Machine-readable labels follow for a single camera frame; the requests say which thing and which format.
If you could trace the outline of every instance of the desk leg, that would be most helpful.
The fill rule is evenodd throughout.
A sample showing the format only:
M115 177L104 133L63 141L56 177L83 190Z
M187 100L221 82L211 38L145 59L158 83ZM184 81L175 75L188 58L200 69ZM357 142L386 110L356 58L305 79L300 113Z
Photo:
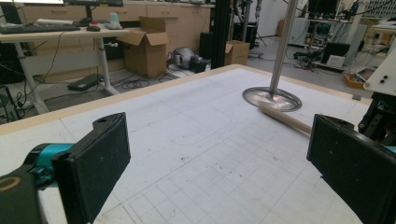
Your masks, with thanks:
M21 67L23 69L23 73L25 74L26 77L26 82L29 85L29 88L32 92L33 95L33 105L35 106L35 110L37 111L38 114L45 114L50 112L47 109L46 104L44 103L43 100L41 100L40 95L38 94L37 90L35 89L35 80L33 79L33 76L29 73L29 70L27 69L26 63L24 60L21 60L23 58L25 58L24 54L23 54L23 50L21 47L21 43L15 43L15 49L18 52L18 58L20 59L21 62Z
M318 29L318 23L315 23L314 30L312 31L312 35L311 35L311 41L309 42L309 46L308 46L308 53L311 52L312 46L315 44L315 36L317 36L317 29Z
M105 51L105 44L103 42L103 38L97 38L97 41L99 43L99 60L100 64L103 69L103 79L105 80L105 90L112 95L119 94L119 92L111 86L110 83L110 74L108 73L108 67L107 67L107 58L106 58L106 51Z

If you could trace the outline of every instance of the cardboard box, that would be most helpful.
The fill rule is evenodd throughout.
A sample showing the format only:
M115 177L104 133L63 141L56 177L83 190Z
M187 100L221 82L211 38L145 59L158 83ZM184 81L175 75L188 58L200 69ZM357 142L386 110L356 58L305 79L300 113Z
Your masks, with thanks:
M239 63L247 65L249 43L230 40L225 45L225 59L224 65Z
M283 33L283 26L285 25L285 20L280 20L276 27L276 35L281 37Z
M161 77L166 73L166 44L169 43L165 21L149 17L139 19L141 27L128 28L129 35L117 37L126 43L125 68L143 77Z

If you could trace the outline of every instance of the black stand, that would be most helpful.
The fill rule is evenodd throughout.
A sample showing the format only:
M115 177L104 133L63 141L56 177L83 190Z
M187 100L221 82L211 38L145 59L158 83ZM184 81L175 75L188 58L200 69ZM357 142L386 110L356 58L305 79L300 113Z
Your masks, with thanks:
M224 66L225 43L228 37L230 0L216 1L211 69Z

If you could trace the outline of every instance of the wooden rod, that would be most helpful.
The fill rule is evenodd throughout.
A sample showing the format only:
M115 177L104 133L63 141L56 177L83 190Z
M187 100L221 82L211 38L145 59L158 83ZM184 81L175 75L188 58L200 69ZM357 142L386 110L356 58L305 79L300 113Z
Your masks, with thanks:
M311 134L312 128L299 120L292 118L291 116L280 112L279 110L273 109L271 106L266 105L266 104L260 104L259 109L266 115L277 119L290 127L299 129L305 133Z

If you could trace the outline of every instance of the white desk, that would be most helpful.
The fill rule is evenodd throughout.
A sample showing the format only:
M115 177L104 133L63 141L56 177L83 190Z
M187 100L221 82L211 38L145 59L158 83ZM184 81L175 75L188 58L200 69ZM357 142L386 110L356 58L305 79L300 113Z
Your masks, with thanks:
M306 160L309 137L243 100L270 76L231 65L1 125L0 174L36 145L74 143L124 111L132 159L95 223L360 223ZM309 125L317 113L357 124L368 108L289 78L279 88L300 97L289 114ZM65 223L58 191L42 196L49 223Z
M37 90L35 89L35 81L33 76L47 74L51 72L63 72L73 69L87 68L102 66L103 76L105 80L105 90L110 94L117 94L118 92L111 86L107 61L106 52L103 42L104 37L128 35L127 30L107 30L102 29L100 32L87 32L84 29L73 32L50 32L50 33L34 33L34 34L19 34L19 35L1 35L1 43L13 43L15 44L18 52L18 57L21 62L23 73L26 76L27 84L32 90L34 98L33 104L39 114L47 113L47 109L44 101L41 99ZM95 38L98 43L98 50L84 51L79 53L59 54L59 55L46 55L46 56L32 56L26 57L23 53L21 43L31 41L45 41L45 40L61 40L71 38Z

